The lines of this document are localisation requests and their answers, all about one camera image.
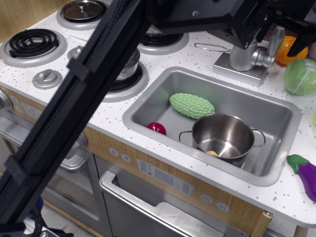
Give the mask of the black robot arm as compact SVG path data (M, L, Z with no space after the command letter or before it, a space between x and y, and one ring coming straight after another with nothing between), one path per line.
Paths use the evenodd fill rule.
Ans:
M131 158L139 154L187 180L194 190L186 195L153 178L147 182L250 236L261 234L259 225L266 219L265 212L301 228L314 228L316 203L303 195L297 180L290 181L285 164L289 151L310 150L309 142L297 135L302 126L298 106L229 83L224 91L215 92L213 86L222 85L220 80L183 66L153 69L158 76L152 85L161 84L168 73L179 75L186 89L205 92L218 108L228 107L250 124L276 132L281 141L270 141L274 153L269 172L273 177L268 181L254 175L243 179L239 168L217 158L210 162L194 158L193 148L172 145L156 132L142 135L127 126L127 106L106 109L101 103L151 25L165 34L222 31L228 35L227 42L246 47L252 39L261 40L274 23L298 35L289 52L293 55L316 37L315 25L305 21L313 5L312 0L294 8L288 0L122 0L111 5L81 56L68 63L69 73L21 150L7 160L9 169L0 183L1 229L22 231L24 217L84 126L95 131L90 141L101 143L98 156L110 147Z

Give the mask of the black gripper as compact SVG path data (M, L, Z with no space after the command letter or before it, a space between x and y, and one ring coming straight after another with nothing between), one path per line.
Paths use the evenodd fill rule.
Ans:
M297 56L315 42L316 25L306 20L316 3L314 0L258 0L256 3L257 11L264 14L263 26L255 37L258 41L296 37L288 57Z

